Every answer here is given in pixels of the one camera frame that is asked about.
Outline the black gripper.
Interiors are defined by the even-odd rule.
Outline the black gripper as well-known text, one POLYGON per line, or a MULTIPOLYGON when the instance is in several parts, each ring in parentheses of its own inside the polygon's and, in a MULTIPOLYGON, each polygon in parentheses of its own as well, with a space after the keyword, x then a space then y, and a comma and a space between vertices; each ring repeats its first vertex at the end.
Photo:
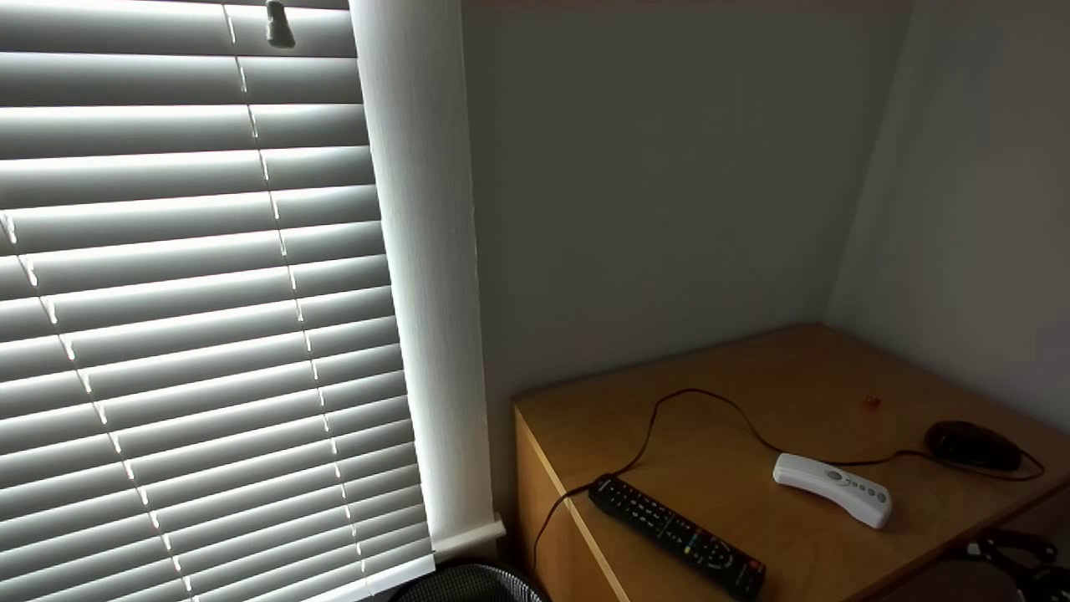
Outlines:
POLYGON ((989 528, 967 541, 963 550, 999 567, 1020 602, 1070 602, 1070 567, 1062 566, 1062 548, 1043 536, 989 528))

